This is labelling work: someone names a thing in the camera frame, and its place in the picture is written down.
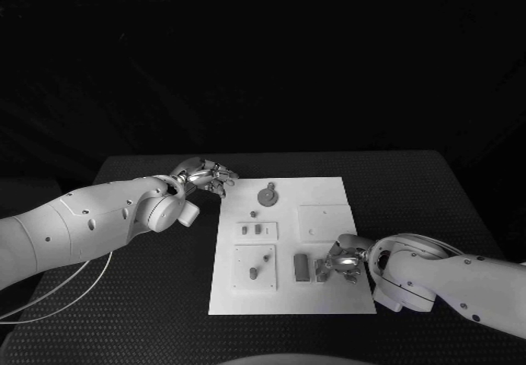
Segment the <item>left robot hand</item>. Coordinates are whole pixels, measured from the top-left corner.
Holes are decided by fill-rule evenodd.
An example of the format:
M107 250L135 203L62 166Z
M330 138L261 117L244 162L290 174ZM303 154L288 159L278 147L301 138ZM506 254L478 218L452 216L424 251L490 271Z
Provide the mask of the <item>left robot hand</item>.
M239 175L223 165L200 157L184 160L169 176L184 186L187 195L203 190L220 198L226 197L225 186L233 186L239 179Z

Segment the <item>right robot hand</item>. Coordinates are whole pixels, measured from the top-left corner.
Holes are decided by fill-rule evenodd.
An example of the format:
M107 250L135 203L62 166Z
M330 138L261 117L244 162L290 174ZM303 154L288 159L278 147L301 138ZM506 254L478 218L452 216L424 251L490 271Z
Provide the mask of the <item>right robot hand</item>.
M320 273L329 275L336 272L349 283L357 284L357 277L362 275L359 264L369 261L375 244L375 240L343 233L329 249Z

